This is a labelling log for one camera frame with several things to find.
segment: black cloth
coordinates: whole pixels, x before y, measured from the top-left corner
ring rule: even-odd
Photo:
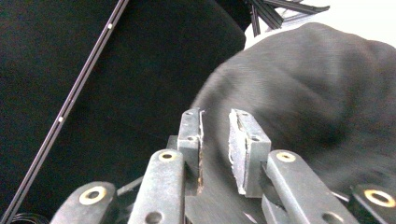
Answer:
[[[0,214],[116,3],[0,1]],[[50,218],[79,186],[141,176],[210,73],[244,44],[215,1],[130,1],[20,212]]]
[[[204,115],[203,194],[193,223],[264,223],[237,193],[228,159],[231,108],[251,113],[276,149],[305,159],[333,190],[396,189],[396,49],[318,23],[269,36],[221,65],[193,106]]]

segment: round hole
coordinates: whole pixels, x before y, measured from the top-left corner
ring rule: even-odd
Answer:
[[[163,219],[163,216],[161,215],[161,213],[151,212],[151,213],[148,213],[148,215],[146,216],[146,223],[156,224],[156,223],[160,223],[160,221],[162,219]]]
[[[255,142],[260,142],[260,138],[258,136],[251,136],[251,140]]]
[[[322,218],[325,222],[329,224],[342,224],[344,220],[334,213],[324,213]]]
[[[89,193],[89,194],[87,195],[87,198],[89,198],[89,199],[94,199],[94,198],[96,198],[97,196],[99,196],[99,191],[93,191],[93,192],[91,192],[91,193]]]
[[[276,154],[276,157],[280,161],[284,161],[284,162],[292,162],[296,160],[296,157],[289,152],[279,152]]]
[[[79,196],[79,202],[84,205],[90,205],[100,202],[106,196],[106,189],[102,186],[96,186],[85,190]]]
[[[168,150],[161,153],[159,159],[160,161],[173,161],[176,155],[176,152]]]
[[[170,155],[170,154],[163,154],[163,158],[164,158],[164,159],[171,159],[171,158],[172,158],[172,155]]]
[[[367,189],[364,191],[364,196],[372,202],[383,207],[395,207],[396,201],[392,196],[384,191],[376,189]]]

